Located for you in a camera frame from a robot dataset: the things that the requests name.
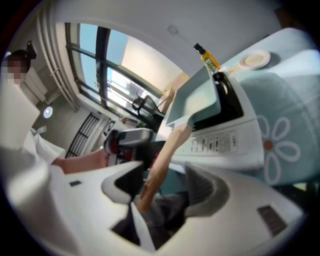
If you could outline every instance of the glass pane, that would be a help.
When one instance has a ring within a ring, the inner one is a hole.
[[[81,89],[86,92],[87,94],[89,94],[90,96],[92,96],[93,98],[95,98],[97,101],[101,102],[101,97],[99,96],[98,92],[94,92],[91,90],[88,90],[87,88],[81,86]]]
[[[111,30],[106,59],[116,64],[121,64],[125,55],[128,36],[116,30]]]
[[[91,53],[96,53],[98,26],[90,24],[80,25],[80,47]]]
[[[161,92],[182,73],[170,59],[148,44],[112,30],[106,59],[128,69]]]
[[[107,82],[109,85],[128,95],[127,98],[131,101],[136,99],[137,95],[140,97],[151,95],[152,98],[158,101],[158,98],[150,94],[147,90],[110,67],[107,68]]]
[[[130,115],[128,112],[126,112],[126,111],[124,111],[123,109],[121,109],[120,107],[112,104],[112,103],[109,102],[109,101],[108,101],[106,104],[107,104],[107,106],[108,106],[109,108],[117,111],[122,117],[131,118],[131,115]]]
[[[122,107],[126,108],[127,110],[131,111],[134,114],[138,114],[132,108],[132,100],[128,99],[123,93],[120,94],[117,91],[113,90],[112,88],[108,87],[108,99],[113,100],[114,102],[118,103]]]
[[[84,81],[88,86],[99,91],[97,85],[96,60],[83,53],[80,54]]]

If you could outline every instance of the black opening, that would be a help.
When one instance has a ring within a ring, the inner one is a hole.
[[[273,237],[283,231],[287,225],[278,213],[270,206],[263,206],[257,209]]]
[[[141,164],[132,171],[129,171],[118,178],[114,182],[114,185],[129,194],[131,196],[131,200],[133,200],[143,184],[144,170],[144,165]]]
[[[221,112],[207,119],[195,122],[193,126],[194,131],[216,126],[244,116],[244,111],[237,94],[227,76],[223,72],[218,72],[213,75],[213,79],[220,100]]]
[[[79,181],[79,180],[75,180],[75,181],[69,182],[69,184],[70,184],[71,187],[74,187],[74,186],[76,186],[76,185],[80,185],[81,183],[82,183],[82,182]]]

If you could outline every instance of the round light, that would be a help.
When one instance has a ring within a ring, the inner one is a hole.
[[[52,107],[47,106],[43,112],[43,117],[44,118],[49,118],[52,116],[52,113],[54,112],[54,110],[52,109]]]

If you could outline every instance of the white flower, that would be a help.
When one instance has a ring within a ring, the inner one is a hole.
[[[270,137],[270,125],[268,120],[263,115],[258,115],[257,119],[260,119],[264,123],[264,131],[261,130],[261,137],[263,140],[263,148],[265,150],[265,162],[264,162],[264,179],[265,181],[270,184],[274,185],[277,184],[281,178],[282,169],[280,165],[279,158],[282,158],[283,160],[293,163],[298,161],[298,159],[301,156],[301,150],[299,146],[291,141],[283,140],[284,137],[288,134],[290,130],[290,120],[286,117],[280,117],[274,124],[274,127],[271,132]],[[284,124],[284,130],[279,133],[279,125],[283,123]],[[294,155],[287,155],[285,154],[281,148],[282,147],[289,147],[292,148],[295,151]],[[275,166],[275,177],[273,179],[270,178],[270,163],[273,161]]]

